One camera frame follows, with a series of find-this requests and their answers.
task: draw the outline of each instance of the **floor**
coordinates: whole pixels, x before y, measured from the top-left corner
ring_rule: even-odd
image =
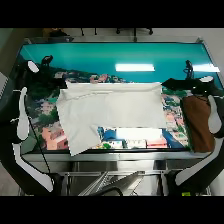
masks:
[[[85,36],[94,36],[94,28],[84,28]],[[71,36],[81,36],[80,28],[65,28],[65,32]],[[202,37],[213,56],[216,65],[219,67],[222,74],[224,74],[224,28],[153,28],[153,35],[151,38],[159,36],[200,36]],[[97,28],[97,34],[100,36],[115,36],[115,28]],[[120,36],[124,36],[127,40],[130,40],[133,35],[133,29],[126,29],[121,31]],[[148,36],[148,30],[144,28],[137,29],[138,36]],[[55,163],[51,165],[52,169],[64,171],[66,165],[62,168],[58,168],[59,164]],[[224,195],[224,172],[222,172],[212,183],[211,191],[214,195]],[[5,171],[0,164],[0,195],[17,195],[18,185]]]

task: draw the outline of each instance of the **brown cloth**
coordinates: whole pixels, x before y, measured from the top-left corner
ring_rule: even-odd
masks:
[[[189,96],[183,98],[183,109],[188,120],[193,150],[195,152],[211,152],[215,139],[208,128],[210,105],[205,97]]]

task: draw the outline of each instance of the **white cloth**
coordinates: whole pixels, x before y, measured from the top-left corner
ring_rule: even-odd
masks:
[[[71,155],[100,143],[97,128],[166,128],[160,83],[68,84],[56,103]]]

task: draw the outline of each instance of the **gray floor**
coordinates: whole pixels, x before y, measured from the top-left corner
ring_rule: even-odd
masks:
[[[84,28],[84,34],[94,35],[94,28]],[[211,54],[219,67],[222,74],[224,74],[224,29],[223,28],[154,28],[154,34],[152,38],[156,35],[162,36],[201,36],[205,39]],[[81,30],[78,28],[65,28],[65,32],[71,36],[80,36]],[[97,28],[98,35],[106,36],[116,36],[115,28]],[[130,39],[133,35],[133,30],[121,31],[122,36],[126,36]],[[148,35],[146,29],[140,28],[137,30],[137,35]],[[35,163],[35,166],[46,170],[45,164]],[[51,163],[50,167],[52,171],[69,171],[70,164],[68,163]],[[217,177],[212,184],[212,191],[215,195],[224,195],[224,172],[222,172],[219,177]],[[0,195],[17,195],[18,185],[10,177],[10,175],[5,171],[5,169],[0,164]]]

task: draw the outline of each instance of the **folded garment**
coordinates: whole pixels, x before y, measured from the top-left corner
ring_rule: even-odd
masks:
[[[211,108],[207,100],[205,97],[195,96],[183,98],[183,109],[188,120],[195,152],[211,152],[215,146],[214,136],[208,128]]]
[[[99,144],[101,127],[166,128],[160,83],[70,84],[57,101],[71,155]]]

